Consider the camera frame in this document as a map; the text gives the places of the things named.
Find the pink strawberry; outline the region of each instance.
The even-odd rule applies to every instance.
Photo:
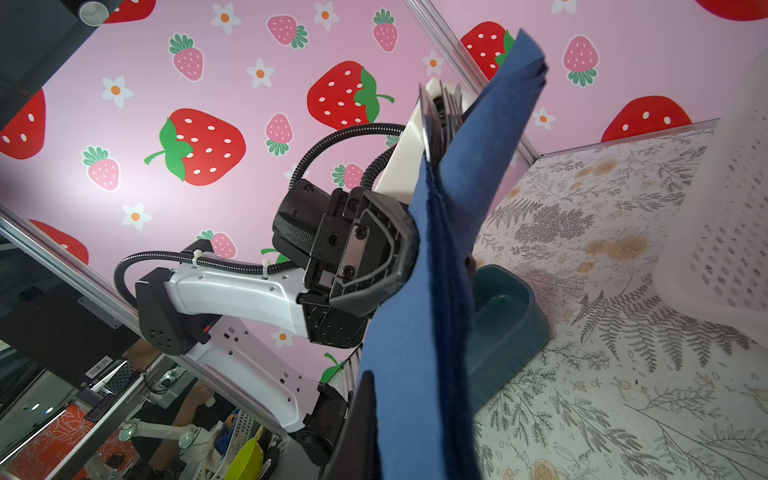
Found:
[[[598,62],[598,51],[589,38],[583,35],[573,37],[563,54],[563,66],[570,71],[568,79],[582,88],[594,83],[594,78],[598,76],[594,68]]]
[[[293,140],[293,130],[290,127],[288,117],[283,114],[275,114],[272,120],[266,124],[266,145],[270,153],[275,157],[284,155],[288,151],[288,144]]]
[[[379,43],[383,51],[391,52],[397,44],[397,27],[395,26],[395,17],[389,13],[389,10],[382,8],[373,17],[373,37]]]
[[[88,177],[105,190],[114,190],[120,181],[120,166],[109,158],[101,147],[88,147],[83,152],[83,163],[88,166]]]
[[[333,183],[339,185],[341,188],[346,187],[352,190],[355,187],[360,186],[362,180],[362,174],[365,173],[362,168],[355,164],[339,165],[333,169]]]
[[[281,45],[304,48],[310,41],[306,39],[306,28],[297,25],[296,19],[290,15],[276,15],[266,20],[266,28]]]
[[[232,240],[225,233],[217,233],[214,235],[213,230],[203,230],[200,235],[197,236],[198,240],[210,240],[210,244],[214,246],[214,253],[219,257],[234,258],[237,254],[237,249]]]
[[[174,54],[174,66],[192,81],[203,77],[203,52],[194,48],[194,40],[186,35],[174,35],[170,40],[170,52]]]

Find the human hand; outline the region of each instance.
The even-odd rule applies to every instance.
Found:
[[[197,380],[184,401],[189,402],[194,406],[200,406],[211,399],[213,396],[214,389],[202,383],[200,380]]]

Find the red strawberry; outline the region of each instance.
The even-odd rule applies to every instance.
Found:
[[[213,230],[203,230],[200,235],[197,236],[198,240],[210,240],[210,244],[214,246],[214,253],[219,257],[234,258],[237,254],[237,249],[232,240],[226,233],[217,233],[214,235]]]
[[[605,129],[602,141],[634,137],[690,124],[690,118],[685,110],[670,98],[655,96],[635,98]]]
[[[362,180],[362,174],[365,172],[362,168],[355,164],[339,165],[333,169],[333,183],[339,185],[341,188],[346,187],[352,190],[355,187],[360,186]]]
[[[165,166],[181,181],[210,185],[232,169],[245,155],[245,140],[226,121],[191,108],[170,114],[162,130],[163,150],[144,159],[147,165],[165,154]]]
[[[488,80],[504,64],[514,44],[509,31],[496,22],[483,22],[462,37],[462,45]]]
[[[104,23],[121,23],[141,20],[154,10],[157,0],[124,0]]]
[[[374,121],[379,116],[378,97],[395,103],[388,95],[376,94],[376,80],[361,64],[343,61],[312,85],[306,106],[320,123],[340,130]]]
[[[88,166],[88,177],[105,190],[114,190],[120,181],[120,166],[109,158],[101,147],[88,147],[83,152],[83,163]]]
[[[40,153],[45,142],[45,95],[43,90],[0,131],[0,153],[24,160]]]
[[[389,13],[389,10],[382,8],[373,16],[373,37],[379,43],[383,51],[390,53],[397,45],[397,27],[395,26],[395,17]]]
[[[297,25],[290,15],[276,15],[266,20],[266,28],[281,45],[290,45],[294,49],[304,48],[310,43],[306,38],[304,25]]]
[[[192,81],[203,77],[203,52],[194,47],[194,40],[176,34],[170,39],[168,50],[174,54],[174,67],[180,74]]]
[[[563,66],[570,71],[568,79],[582,88],[591,85],[598,76],[598,71],[594,69],[598,62],[598,51],[583,35],[573,37],[563,54]]]
[[[293,130],[290,127],[288,117],[283,114],[275,114],[272,120],[264,128],[266,145],[270,153],[275,157],[284,155],[288,151],[288,144],[293,140]]]
[[[768,18],[768,0],[696,0],[712,15],[735,20],[750,22]]]
[[[43,230],[43,233],[52,238],[54,242],[67,249],[69,253],[77,257],[82,263],[88,265],[88,249],[85,248],[85,245],[80,243],[79,240],[70,237],[60,230],[56,230],[54,227],[46,225],[45,223],[38,222],[37,220],[30,221],[34,223],[37,228]]]

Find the yellow object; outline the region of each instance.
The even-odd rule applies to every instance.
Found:
[[[261,445],[256,443],[256,439],[248,440],[237,453],[224,480],[256,480],[263,463],[264,451]]]

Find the blue towel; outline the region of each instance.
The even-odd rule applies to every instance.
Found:
[[[419,257],[408,283],[376,311],[360,368],[375,380],[385,479],[480,479],[464,367],[473,311],[465,259],[546,71],[521,30],[438,171],[422,159],[409,208]]]

